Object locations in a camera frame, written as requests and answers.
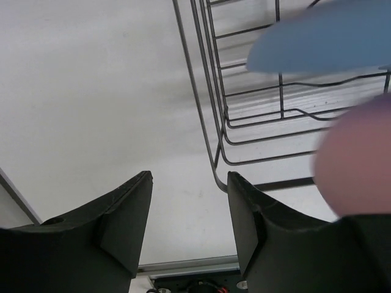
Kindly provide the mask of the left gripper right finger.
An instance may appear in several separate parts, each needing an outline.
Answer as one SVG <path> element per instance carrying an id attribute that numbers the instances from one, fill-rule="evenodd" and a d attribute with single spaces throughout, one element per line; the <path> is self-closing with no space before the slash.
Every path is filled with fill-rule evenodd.
<path id="1" fill-rule="evenodd" d="M 389 292 L 390 216 L 305 215 L 230 172 L 227 194 L 249 292 Z"/>

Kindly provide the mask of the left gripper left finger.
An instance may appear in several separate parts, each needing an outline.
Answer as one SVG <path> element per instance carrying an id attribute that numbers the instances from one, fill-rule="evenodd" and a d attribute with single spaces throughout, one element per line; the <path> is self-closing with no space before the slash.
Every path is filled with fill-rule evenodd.
<path id="1" fill-rule="evenodd" d="M 1 230 L 2 292 L 128 292 L 152 199 L 143 171 L 40 225 Z"/>

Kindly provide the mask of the pink plate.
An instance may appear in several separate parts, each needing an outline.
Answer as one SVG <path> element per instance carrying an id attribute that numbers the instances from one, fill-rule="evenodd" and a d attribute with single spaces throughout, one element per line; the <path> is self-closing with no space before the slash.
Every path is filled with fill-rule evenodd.
<path id="1" fill-rule="evenodd" d="M 321 139 L 313 174 L 337 215 L 390 213 L 390 94 L 340 116 Z"/>

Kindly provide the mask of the wire dish rack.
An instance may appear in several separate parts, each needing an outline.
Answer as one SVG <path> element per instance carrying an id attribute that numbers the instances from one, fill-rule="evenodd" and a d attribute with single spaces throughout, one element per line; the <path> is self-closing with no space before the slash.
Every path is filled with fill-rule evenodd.
<path id="1" fill-rule="evenodd" d="M 311 186 L 309 162 L 330 124 L 390 91 L 390 68 L 337 74 L 251 73 L 253 42 L 315 1 L 174 1 L 203 139 L 218 188 L 239 172 L 264 191 Z"/>

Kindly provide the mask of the blue plate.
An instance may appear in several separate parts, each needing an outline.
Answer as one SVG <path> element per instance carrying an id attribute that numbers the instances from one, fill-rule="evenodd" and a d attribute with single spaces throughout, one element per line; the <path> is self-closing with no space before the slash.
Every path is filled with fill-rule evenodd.
<path id="1" fill-rule="evenodd" d="M 390 1 L 328 1 L 267 28 L 247 57 L 260 73 L 335 73 L 390 65 Z"/>

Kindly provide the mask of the aluminium rail front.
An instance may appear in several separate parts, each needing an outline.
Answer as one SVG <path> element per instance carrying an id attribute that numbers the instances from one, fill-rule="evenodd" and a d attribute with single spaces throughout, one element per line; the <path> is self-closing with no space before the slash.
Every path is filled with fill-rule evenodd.
<path id="1" fill-rule="evenodd" d="M 238 257 L 236 255 L 220 256 L 213 258 L 191 259 L 185 261 L 161 262 L 156 264 L 144 264 L 138 268 L 138 273 L 152 273 L 157 271 L 176 270 L 176 269 L 190 269 L 196 267 L 209 266 L 227 266 L 234 265 L 238 267 Z"/>

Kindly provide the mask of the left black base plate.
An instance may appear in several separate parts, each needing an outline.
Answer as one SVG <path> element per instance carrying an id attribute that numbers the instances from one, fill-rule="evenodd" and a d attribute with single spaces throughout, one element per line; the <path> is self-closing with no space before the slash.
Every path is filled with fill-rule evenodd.
<path id="1" fill-rule="evenodd" d="M 153 289 L 147 292 L 218 293 L 249 292 L 247 281 L 239 270 L 193 273 L 153 279 Z"/>

